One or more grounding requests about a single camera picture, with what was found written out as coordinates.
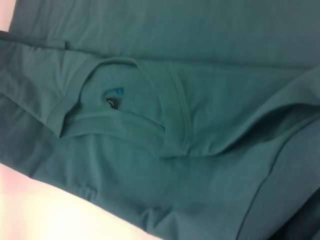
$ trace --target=t-shirt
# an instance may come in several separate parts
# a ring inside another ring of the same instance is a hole
[[[163,239],[316,238],[317,5],[18,1],[0,162]]]

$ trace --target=teal t-shirt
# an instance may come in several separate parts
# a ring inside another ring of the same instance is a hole
[[[33,179],[187,240],[271,237],[320,186],[317,161],[286,156],[319,132],[319,68],[104,58],[2,35],[0,160]]]
[[[19,0],[0,162],[163,239],[317,239],[318,9]]]

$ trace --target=sleeve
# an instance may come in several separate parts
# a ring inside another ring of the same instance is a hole
[[[320,239],[320,188],[270,240]]]
[[[60,136],[64,115],[78,101],[94,55],[64,50],[63,41],[0,33],[0,92]]]

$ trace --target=blue logo print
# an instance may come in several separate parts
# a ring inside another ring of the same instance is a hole
[[[122,97],[125,94],[125,88],[124,87],[116,87],[116,88],[110,89],[103,94],[103,98],[105,99],[107,97],[107,95],[112,92],[115,92],[119,97]]]

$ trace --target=green fabric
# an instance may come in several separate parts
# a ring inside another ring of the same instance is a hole
[[[106,57],[314,67],[318,9],[319,0],[18,0],[10,32]]]
[[[103,58],[7,39],[1,162],[164,239],[241,238],[283,173],[283,146],[320,117],[320,68]],[[119,109],[104,99],[110,87],[123,87]],[[289,212],[315,191],[287,192]]]
[[[320,188],[271,240],[319,239],[316,238],[319,230]]]
[[[0,162],[163,239],[317,239],[297,212],[320,187],[318,9],[19,0]]]

